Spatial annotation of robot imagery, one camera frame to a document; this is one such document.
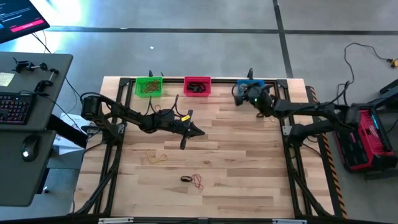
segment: wooden tabletop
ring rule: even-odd
[[[101,94],[115,100],[119,79],[104,77]],[[302,79],[288,79],[288,84],[291,101],[308,102]],[[152,103],[171,108],[175,95],[180,95],[178,111],[185,114],[192,109],[192,121],[206,134],[189,139],[183,151],[179,149],[178,134],[146,134],[128,124],[112,216],[293,218],[278,120],[256,118],[257,110],[251,105],[236,107],[231,84],[212,84],[208,98],[186,97],[182,85],[164,83],[162,97],[153,98]],[[148,101],[133,95],[130,107],[145,113]],[[295,116],[295,121],[309,124],[312,118]],[[101,136],[97,135],[90,139],[88,147],[100,141]],[[305,143],[319,150],[316,143]],[[98,185],[104,150],[105,146],[98,146],[84,157],[75,192],[76,209]],[[325,210],[333,213],[322,159],[305,147],[301,153],[308,188]],[[166,161],[149,161],[162,155],[167,156]],[[181,176],[193,174],[201,175],[203,190],[180,181]],[[300,190],[298,195],[304,211]]]

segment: monitor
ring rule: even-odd
[[[0,0],[0,44],[49,27],[29,0]]]

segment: concrete floor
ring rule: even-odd
[[[104,76],[147,75],[150,69],[170,76],[243,77],[252,67],[255,77],[286,78],[290,74],[284,62],[290,61],[293,77],[304,78],[316,89],[318,99],[326,101],[334,98],[338,83],[351,79],[343,60],[343,49],[349,43],[372,45],[382,57],[398,57],[394,42],[398,23],[392,22],[398,16],[396,0],[278,0],[275,3],[282,15],[279,26],[273,0],[118,0],[117,4],[112,0],[31,1],[52,26],[59,26],[59,32],[46,31],[47,45],[53,53],[75,57],[68,79],[80,93],[99,91]],[[286,43],[281,44],[277,32],[281,25],[286,30],[304,31],[286,34]],[[81,27],[115,29],[65,32],[64,26],[78,27],[79,31],[88,30]],[[154,33],[117,28],[251,29],[251,33]],[[332,35],[308,35],[309,30],[328,30]],[[381,32],[337,35],[337,30]],[[44,40],[43,33],[38,35]],[[0,50],[43,52],[44,48],[30,35],[1,44]],[[356,74],[347,92],[350,103],[374,99],[380,88],[398,77],[398,70],[367,49],[350,47],[348,60]],[[75,104],[66,84],[58,102],[65,110]],[[72,113],[79,114],[80,109],[78,105]],[[386,129],[395,119],[383,118]],[[390,136],[397,136],[397,130]],[[349,174],[342,168],[333,144],[332,154],[348,216],[397,223],[398,178],[365,182],[362,175]],[[80,160],[79,153],[70,157]],[[78,170],[52,170],[47,180],[50,194],[36,196],[27,208],[0,207],[0,220],[68,213],[77,177]]]

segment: red case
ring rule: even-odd
[[[192,90],[188,90],[187,86],[191,82],[200,82],[203,83],[206,87],[206,90],[203,93],[194,93]],[[185,77],[184,78],[184,94],[187,97],[192,96],[201,96],[207,97],[211,93],[211,77]]]

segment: blue container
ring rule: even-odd
[[[248,85],[248,84],[253,84],[253,83],[258,83],[258,84],[260,84],[261,87],[264,87],[266,85],[263,80],[238,80],[236,82],[236,85],[238,88],[238,94],[243,93],[243,89],[242,89],[241,85]]]

